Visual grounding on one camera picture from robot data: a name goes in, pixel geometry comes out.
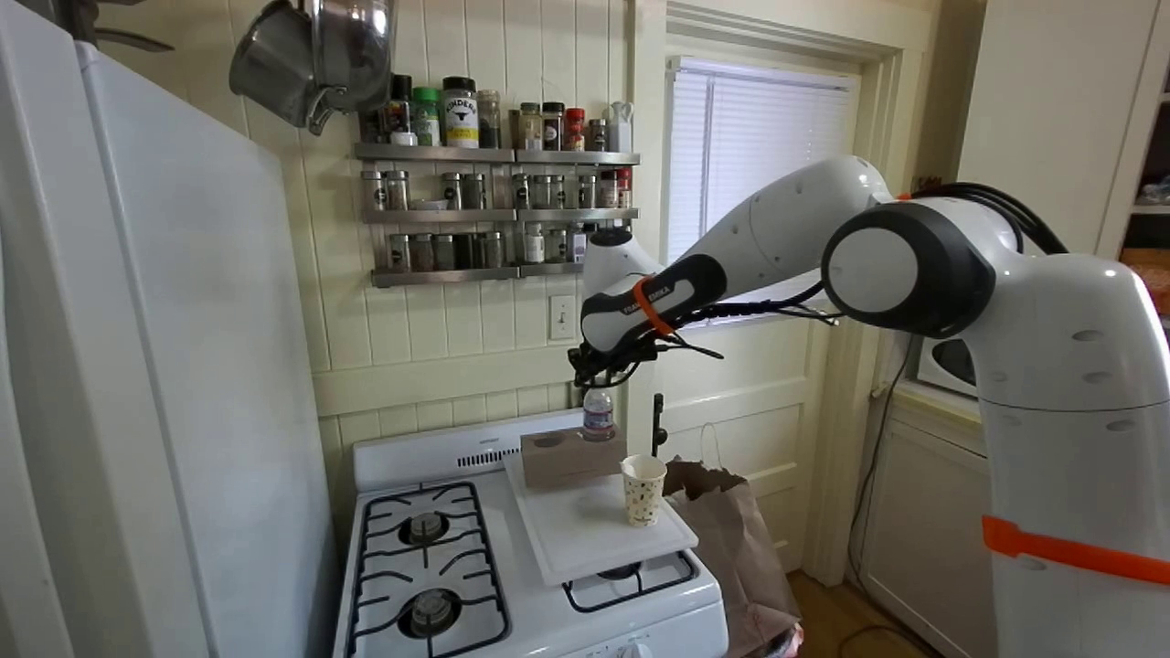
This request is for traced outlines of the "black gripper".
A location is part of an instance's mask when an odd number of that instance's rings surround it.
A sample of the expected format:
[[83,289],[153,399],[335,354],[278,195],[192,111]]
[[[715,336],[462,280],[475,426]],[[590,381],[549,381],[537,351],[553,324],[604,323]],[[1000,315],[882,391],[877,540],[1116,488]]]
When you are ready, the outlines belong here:
[[633,343],[619,351],[597,351],[590,343],[566,351],[575,367],[575,382],[590,389],[619,389],[625,382],[642,362],[657,358],[657,343]]

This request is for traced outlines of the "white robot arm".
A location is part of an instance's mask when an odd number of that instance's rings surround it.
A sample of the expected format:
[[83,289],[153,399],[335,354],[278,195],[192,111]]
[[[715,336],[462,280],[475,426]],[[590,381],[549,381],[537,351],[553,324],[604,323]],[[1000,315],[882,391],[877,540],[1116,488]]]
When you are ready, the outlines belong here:
[[866,324],[959,343],[989,473],[998,658],[1170,658],[1170,354],[1143,280],[1015,196],[894,196],[864,156],[795,169],[647,270],[600,233],[575,381],[604,389],[737,293],[816,274]]

